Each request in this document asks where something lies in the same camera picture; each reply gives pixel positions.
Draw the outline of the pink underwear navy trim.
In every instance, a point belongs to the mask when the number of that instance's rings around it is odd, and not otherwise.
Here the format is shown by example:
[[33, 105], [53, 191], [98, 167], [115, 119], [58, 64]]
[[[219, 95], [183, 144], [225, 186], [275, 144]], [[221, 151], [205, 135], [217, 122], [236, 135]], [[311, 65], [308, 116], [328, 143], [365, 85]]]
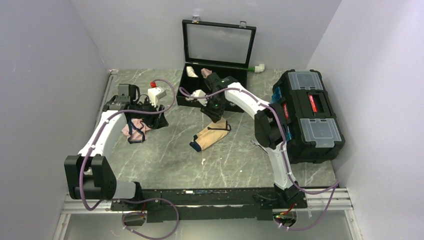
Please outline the pink underwear navy trim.
[[133, 118], [121, 130], [129, 144], [139, 144], [147, 140], [151, 128], [142, 119]]

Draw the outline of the beige underwear navy trim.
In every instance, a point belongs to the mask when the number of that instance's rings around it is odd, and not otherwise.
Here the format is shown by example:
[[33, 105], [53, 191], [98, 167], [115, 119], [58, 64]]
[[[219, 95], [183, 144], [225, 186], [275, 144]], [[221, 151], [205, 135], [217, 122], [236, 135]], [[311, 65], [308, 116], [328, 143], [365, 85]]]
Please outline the beige underwear navy trim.
[[227, 136], [231, 130], [231, 125], [222, 117], [219, 121], [211, 122], [202, 131], [195, 134], [189, 146], [196, 152], [202, 152]]

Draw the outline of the black compartment storage box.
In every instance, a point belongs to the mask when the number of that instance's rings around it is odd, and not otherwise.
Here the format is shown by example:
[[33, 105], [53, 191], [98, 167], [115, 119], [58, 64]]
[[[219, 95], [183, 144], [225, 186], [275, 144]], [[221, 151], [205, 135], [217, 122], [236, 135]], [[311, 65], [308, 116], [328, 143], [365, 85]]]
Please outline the black compartment storage box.
[[[182, 20], [184, 67], [179, 86], [189, 93], [210, 90], [202, 77], [206, 68], [221, 78], [232, 76], [247, 87], [248, 70], [257, 28], [244, 21], [239, 24]], [[193, 67], [197, 78], [188, 77], [186, 67]]]

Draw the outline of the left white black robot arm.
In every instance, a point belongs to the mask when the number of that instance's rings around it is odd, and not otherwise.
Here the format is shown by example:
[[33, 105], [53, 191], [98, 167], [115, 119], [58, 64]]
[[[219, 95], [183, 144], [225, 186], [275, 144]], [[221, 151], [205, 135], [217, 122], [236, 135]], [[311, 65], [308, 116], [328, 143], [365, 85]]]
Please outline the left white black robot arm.
[[129, 143], [146, 140], [146, 130], [168, 126], [165, 107], [159, 100], [166, 96], [162, 87], [150, 84], [146, 94], [138, 86], [119, 84], [118, 93], [102, 108], [100, 121], [88, 143], [76, 155], [69, 155], [64, 169], [69, 195], [74, 200], [124, 199], [131, 210], [144, 203], [140, 184], [121, 181], [115, 176], [108, 158], [117, 139], [126, 129]]

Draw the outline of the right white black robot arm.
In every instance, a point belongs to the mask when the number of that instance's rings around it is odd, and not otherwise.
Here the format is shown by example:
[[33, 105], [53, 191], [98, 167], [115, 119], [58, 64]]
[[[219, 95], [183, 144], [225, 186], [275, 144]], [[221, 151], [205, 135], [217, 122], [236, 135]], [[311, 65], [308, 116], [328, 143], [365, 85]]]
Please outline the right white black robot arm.
[[281, 116], [283, 112], [277, 109], [277, 104], [271, 104], [249, 92], [232, 76], [220, 78], [213, 72], [204, 81], [210, 94], [205, 96], [206, 104], [201, 112], [216, 123], [230, 102], [252, 117], [254, 137], [267, 153], [273, 169], [276, 203], [282, 208], [289, 207], [299, 190], [295, 186], [296, 180], [287, 153]]

